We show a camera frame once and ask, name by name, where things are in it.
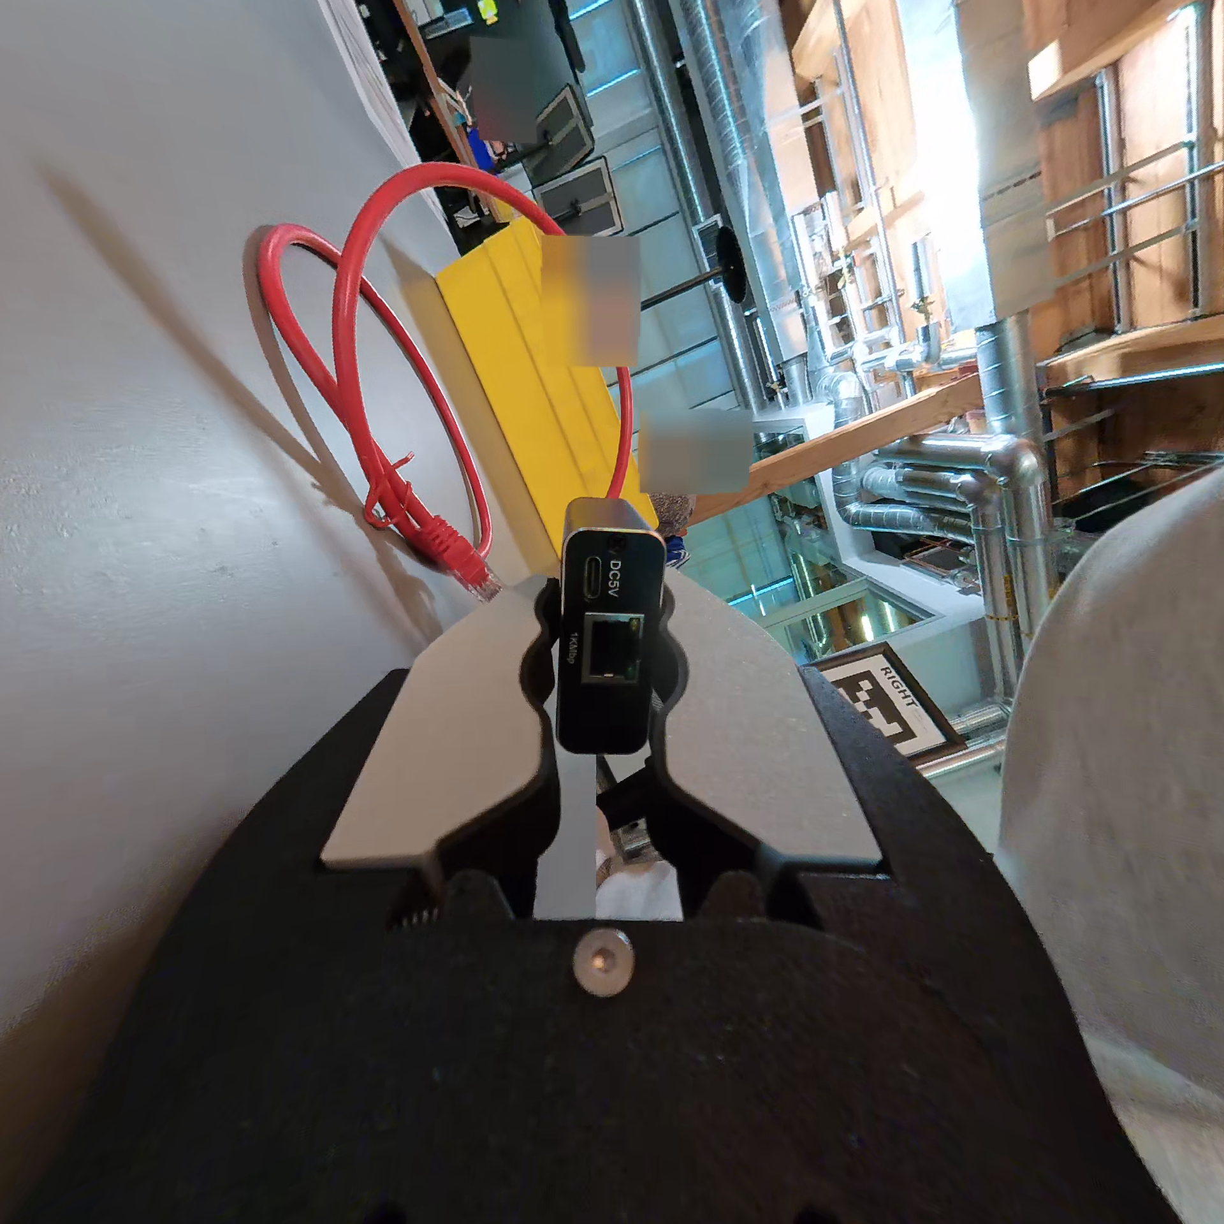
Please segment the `person's right forearm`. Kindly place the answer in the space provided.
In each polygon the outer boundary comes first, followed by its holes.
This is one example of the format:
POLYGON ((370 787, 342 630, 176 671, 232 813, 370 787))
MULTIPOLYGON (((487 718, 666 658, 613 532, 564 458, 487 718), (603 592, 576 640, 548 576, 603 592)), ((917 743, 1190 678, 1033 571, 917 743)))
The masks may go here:
POLYGON ((1062 584, 1021 669, 996 858, 1148 1170, 1183 1221, 1222 1221, 1222 469, 1062 584))

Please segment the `black ethernet adapter box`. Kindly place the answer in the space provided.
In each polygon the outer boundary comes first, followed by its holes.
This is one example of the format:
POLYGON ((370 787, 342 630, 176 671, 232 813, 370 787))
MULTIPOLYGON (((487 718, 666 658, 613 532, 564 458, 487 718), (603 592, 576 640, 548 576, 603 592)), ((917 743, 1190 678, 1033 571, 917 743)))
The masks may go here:
POLYGON ((620 497, 576 497, 560 553, 556 734, 575 756, 642 750, 653 708, 666 542, 620 497))

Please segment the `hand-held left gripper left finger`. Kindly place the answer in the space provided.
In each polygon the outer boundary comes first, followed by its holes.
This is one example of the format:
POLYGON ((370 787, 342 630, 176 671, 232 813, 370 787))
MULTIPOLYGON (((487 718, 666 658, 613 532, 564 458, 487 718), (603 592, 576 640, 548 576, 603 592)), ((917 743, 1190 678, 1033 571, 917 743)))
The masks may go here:
POLYGON ((329 869, 441 871, 443 853, 543 770, 543 713, 522 668, 543 576, 504 588, 409 668, 320 852, 329 869))

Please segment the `framed marker sign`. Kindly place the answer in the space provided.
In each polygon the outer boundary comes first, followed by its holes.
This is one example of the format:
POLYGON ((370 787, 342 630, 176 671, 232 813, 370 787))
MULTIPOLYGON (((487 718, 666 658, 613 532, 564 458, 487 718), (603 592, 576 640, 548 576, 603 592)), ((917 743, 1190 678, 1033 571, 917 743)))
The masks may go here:
POLYGON ((926 765, 968 746, 888 641, 838 651, 814 667, 911 764, 926 765))

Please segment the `spiral silver duct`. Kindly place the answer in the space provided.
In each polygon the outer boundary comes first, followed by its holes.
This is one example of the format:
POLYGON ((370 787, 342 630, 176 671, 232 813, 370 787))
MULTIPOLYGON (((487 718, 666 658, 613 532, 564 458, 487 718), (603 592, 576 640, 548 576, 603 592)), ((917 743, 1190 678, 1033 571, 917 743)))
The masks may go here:
POLYGON ((624 8, 690 237, 722 203, 745 256, 764 372, 780 376, 782 402, 796 405, 807 390, 809 335, 766 89, 780 24, 760 2, 624 8))

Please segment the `silver ventilation pipes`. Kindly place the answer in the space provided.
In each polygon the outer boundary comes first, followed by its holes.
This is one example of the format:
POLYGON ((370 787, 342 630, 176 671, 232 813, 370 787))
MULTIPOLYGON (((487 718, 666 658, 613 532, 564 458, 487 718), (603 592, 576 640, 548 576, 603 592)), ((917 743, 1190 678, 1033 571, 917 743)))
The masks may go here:
POLYGON ((993 700, 1005 713, 1060 588, 1030 311, 974 331, 987 432, 891 441, 831 469, 851 529, 970 543, 993 700))

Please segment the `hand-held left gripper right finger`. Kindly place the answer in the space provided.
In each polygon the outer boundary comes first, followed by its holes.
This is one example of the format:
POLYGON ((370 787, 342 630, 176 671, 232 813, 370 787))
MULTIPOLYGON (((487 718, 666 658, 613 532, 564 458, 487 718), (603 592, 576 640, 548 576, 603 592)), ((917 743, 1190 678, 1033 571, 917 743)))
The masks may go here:
POLYGON ((676 681, 652 750, 668 793, 780 864, 874 873, 880 844, 791 654, 677 570, 663 603, 676 681))

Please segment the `wooden beam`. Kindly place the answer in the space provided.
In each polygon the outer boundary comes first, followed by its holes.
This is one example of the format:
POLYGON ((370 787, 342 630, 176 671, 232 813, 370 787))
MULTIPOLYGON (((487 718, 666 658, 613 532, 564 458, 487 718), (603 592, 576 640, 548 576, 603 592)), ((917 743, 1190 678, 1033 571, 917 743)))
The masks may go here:
POLYGON ((754 463, 746 486, 735 493, 699 495, 691 525, 778 493, 788 486, 820 476, 849 460, 877 451, 909 436, 930 432, 983 407, 977 372, 928 388, 914 396, 835 427, 754 463))

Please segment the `yellow storage bin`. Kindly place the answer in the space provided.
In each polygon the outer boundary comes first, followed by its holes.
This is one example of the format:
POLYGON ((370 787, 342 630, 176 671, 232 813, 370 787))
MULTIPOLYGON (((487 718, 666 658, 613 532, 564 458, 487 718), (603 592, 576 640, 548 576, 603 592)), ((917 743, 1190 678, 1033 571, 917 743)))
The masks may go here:
POLYGON ((542 243, 515 219, 443 268, 436 286, 557 566, 570 502, 607 492, 621 421, 599 368, 546 358, 542 243))

